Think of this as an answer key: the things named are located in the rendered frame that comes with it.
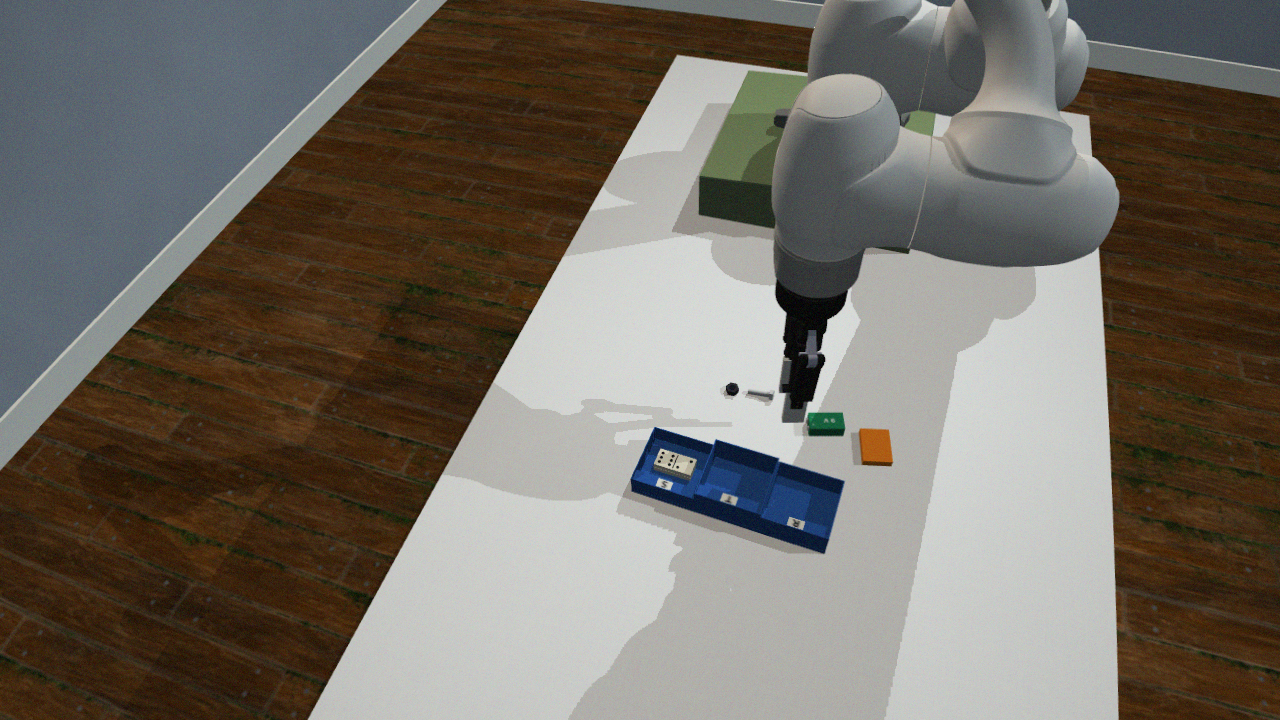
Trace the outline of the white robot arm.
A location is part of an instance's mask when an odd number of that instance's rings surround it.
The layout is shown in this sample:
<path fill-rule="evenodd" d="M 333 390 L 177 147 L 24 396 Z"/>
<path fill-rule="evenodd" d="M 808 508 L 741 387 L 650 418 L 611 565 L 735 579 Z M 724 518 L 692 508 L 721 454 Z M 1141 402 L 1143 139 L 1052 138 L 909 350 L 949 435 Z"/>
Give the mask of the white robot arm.
<path fill-rule="evenodd" d="M 1066 0 L 826 0 L 806 86 L 774 111 L 776 279 L 835 297 L 873 247 L 986 266 L 1094 252 L 1119 191 L 1059 114 L 1088 61 Z M 918 109 L 952 117 L 943 137 L 904 128 Z"/>

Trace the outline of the orange flat square pad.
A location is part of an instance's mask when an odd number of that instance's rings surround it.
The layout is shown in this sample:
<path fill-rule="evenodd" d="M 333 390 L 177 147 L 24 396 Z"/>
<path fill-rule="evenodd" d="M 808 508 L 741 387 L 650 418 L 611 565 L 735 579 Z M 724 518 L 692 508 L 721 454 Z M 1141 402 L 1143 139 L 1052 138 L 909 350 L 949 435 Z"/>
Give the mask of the orange flat square pad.
<path fill-rule="evenodd" d="M 892 466 L 890 430 L 860 428 L 859 439 L 861 465 Z"/>

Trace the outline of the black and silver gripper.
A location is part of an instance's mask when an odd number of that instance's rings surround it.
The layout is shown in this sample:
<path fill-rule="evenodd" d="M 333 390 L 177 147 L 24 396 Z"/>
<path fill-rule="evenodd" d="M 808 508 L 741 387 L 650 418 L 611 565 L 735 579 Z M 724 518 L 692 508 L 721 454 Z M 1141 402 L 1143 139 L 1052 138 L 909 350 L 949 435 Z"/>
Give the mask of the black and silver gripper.
<path fill-rule="evenodd" d="M 780 393 L 785 393 L 782 423 L 804 423 L 806 404 L 814 398 L 820 368 L 826 363 L 824 354 L 818 351 L 827 320 L 842 310 L 847 293 L 849 290 L 829 299 L 808 299 L 788 291 L 776 279 L 774 296 L 786 313 L 786 345 L 780 375 Z"/>

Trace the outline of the blue rack of bins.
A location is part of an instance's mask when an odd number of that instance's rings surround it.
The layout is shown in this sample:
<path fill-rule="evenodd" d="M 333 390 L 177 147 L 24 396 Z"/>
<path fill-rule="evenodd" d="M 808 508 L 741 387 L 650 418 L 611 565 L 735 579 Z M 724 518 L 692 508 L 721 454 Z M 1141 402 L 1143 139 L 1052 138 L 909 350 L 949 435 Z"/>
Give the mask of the blue rack of bins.
<path fill-rule="evenodd" d="M 654 470 L 660 448 L 698 459 L 691 480 Z M 780 457 L 721 439 L 710 445 L 654 427 L 631 487 L 637 495 L 826 553 L 845 480 L 778 462 Z"/>

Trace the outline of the green battery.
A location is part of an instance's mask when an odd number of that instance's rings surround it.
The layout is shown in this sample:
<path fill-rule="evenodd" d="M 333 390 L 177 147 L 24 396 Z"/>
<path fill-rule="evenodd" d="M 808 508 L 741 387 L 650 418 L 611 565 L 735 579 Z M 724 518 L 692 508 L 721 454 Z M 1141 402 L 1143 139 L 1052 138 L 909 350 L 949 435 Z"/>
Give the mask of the green battery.
<path fill-rule="evenodd" d="M 844 436 L 844 413 L 808 413 L 809 436 Z"/>

